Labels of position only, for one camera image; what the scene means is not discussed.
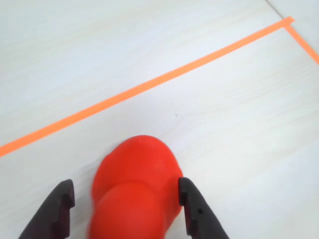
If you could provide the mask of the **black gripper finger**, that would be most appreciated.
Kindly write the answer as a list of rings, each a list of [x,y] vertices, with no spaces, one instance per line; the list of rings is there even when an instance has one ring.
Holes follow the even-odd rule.
[[[229,239],[218,218],[195,184],[178,179],[179,204],[184,207],[186,233],[193,239]]]
[[[70,236],[70,210],[75,206],[71,179],[60,182],[43,201],[20,239],[65,239]]]

